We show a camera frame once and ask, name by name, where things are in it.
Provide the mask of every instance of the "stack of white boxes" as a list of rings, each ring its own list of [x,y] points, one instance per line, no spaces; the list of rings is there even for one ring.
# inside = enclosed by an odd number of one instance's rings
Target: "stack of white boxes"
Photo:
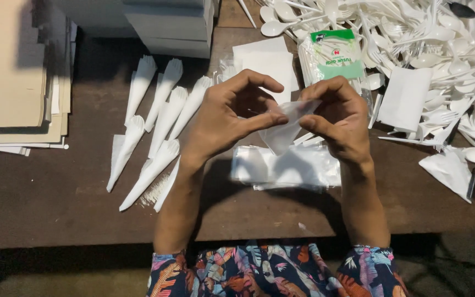
[[[210,58],[217,0],[124,0],[124,13],[151,54]]]

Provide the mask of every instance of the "plastic cutlery pile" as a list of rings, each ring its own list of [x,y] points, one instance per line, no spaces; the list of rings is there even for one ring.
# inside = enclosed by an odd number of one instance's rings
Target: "plastic cutlery pile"
[[[393,125],[396,132],[406,132],[407,139],[383,139],[430,145],[440,152],[448,145],[451,132],[457,130],[472,147],[452,148],[452,152],[461,150],[466,160],[475,163],[475,40],[468,23],[453,13],[446,1],[256,1],[264,6],[261,8],[265,22],[262,33],[269,37],[285,32],[301,44],[307,42],[306,38],[313,32],[353,30],[361,40],[361,59],[365,67],[376,68],[382,73],[381,77],[372,75],[362,79],[360,87],[379,88],[386,76],[390,79],[386,92],[390,89],[396,91],[394,99],[379,96],[375,106],[370,107],[373,115],[369,127],[375,121],[390,125],[382,119],[393,122],[389,119],[400,116],[390,114],[398,112],[389,108],[390,103],[397,107],[409,106],[409,115],[419,115],[416,124],[405,123],[407,128]],[[310,69],[313,65],[306,59],[308,57],[300,53],[301,69],[308,85],[315,83],[315,69]],[[429,69],[429,81],[408,79],[416,77],[416,69]],[[406,94],[408,92],[402,90],[403,86],[414,90],[415,96]],[[388,108],[380,110],[381,105]]]
[[[164,73],[159,73],[157,76],[155,98],[151,105],[148,118],[146,122],[144,122],[144,119],[139,115],[135,115],[135,113],[156,70],[157,66],[152,56],[143,56],[140,59],[137,71],[134,71],[131,76],[125,120],[126,133],[125,135],[114,136],[111,175],[107,184],[108,192],[111,192],[117,179],[120,177],[122,170],[142,138],[144,131],[151,132],[154,130],[148,159],[142,166],[139,179],[119,207],[120,211],[129,208],[139,196],[146,191],[155,178],[179,155],[179,141],[176,138],[194,115],[195,111],[199,109],[206,89],[213,85],[212,79],[203,76],[197,81],[189,96],[183,87],[176,87],[174,89],[175,84],[177,84],[183,75],[183,63],[179,59],[172,59],[168,62]],[[172,132],[166,141],[164,139],[170,130]],[[166,181],[166,191],[169,191],[172,187],[175,181],[175,175],[170,175]],[[159,202],[159,205],[162,205],[166,196],[167,192],[160,195],[159,201],[155,202]]]

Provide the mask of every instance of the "wooden table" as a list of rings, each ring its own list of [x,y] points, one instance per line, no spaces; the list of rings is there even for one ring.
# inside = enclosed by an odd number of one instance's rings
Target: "wooden table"
[[[222,15],[227,13],[224,8],[229,1],[223,0]],[[183,59],[185,74],[178,85],[191,90],[201,75],[212,76],[219,59],[232,53],[232,46],[264,38],[259,29],[215,28],[212,59]],[[288,38],[286,42],[300,72],[296,45]],[[113,135],[125,132],[129,80],[144,53],[147,50],[137,40],[81,39],[66,139],[69,149],[33,150],[28,158],[0,153],[0,248],[152,241],[156,219],[153,206],[143,207],[137,202],[126,212],[118,212],[147,157],[150,134],[143,136],[112,193],[106,192]],[[162,72],[170,57],[154,57]],[[155,85],[154,79],[137,112],[143,117],[153,101]],[[475,202],[466,203],[418,165],[434,151],[377,139],[385,135],[385,129],[376,125],[370,136],[377,187],[391,232],[475,229]],[[188,127],[179,137],[182,143],[187,132]],[[457,142],[458,146],[467,145],[463,139]],[[249,144],[263,145],[257,133],[238,145]],[[339,188],[331,189],[330,195],[301,190],[253,191],[227,179],[230,157],[231,152],[226,152],[207,166],[197,240],[333,236],[343,232]]]

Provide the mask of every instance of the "stack of cardboard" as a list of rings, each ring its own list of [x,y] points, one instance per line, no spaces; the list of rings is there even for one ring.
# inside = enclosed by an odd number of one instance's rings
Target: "stack of cardboard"
[[[0,151],[67,148],[75,36],[47,1],[0,0]]]
[[[148,0],[124,13],[152,54],[210,58],[216,0]]]

